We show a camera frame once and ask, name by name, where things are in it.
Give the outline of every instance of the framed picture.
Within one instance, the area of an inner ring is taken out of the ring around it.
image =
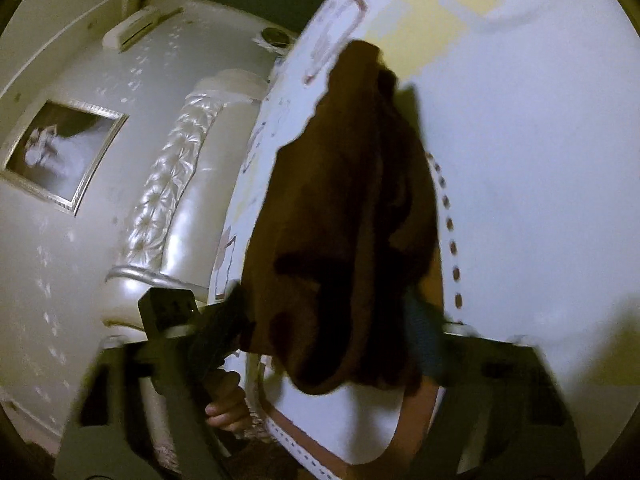
[[[98,163],[128,117],[77,101],[46,101],[14,140],[1,175],[75,215]]]

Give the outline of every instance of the yellow pattern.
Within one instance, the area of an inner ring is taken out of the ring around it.
[[[501,0],[457,1],[473,12],[486,14]],[[383,10],[372,20],[364,39],[380,47],[386,64],[400,80],[443,54],[468,29],[438,0],[392,0],[390,6],[403,8],[401,17],[390,23],[392,13]]]

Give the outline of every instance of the brown cloth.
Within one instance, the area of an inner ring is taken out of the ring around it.
[[[308,394],[415,370],[401,300],[431,259],[435,197],[379,53],[353,41],[340,54],[305,131],[278,152],[244,262],[241,348],[276,356]]]

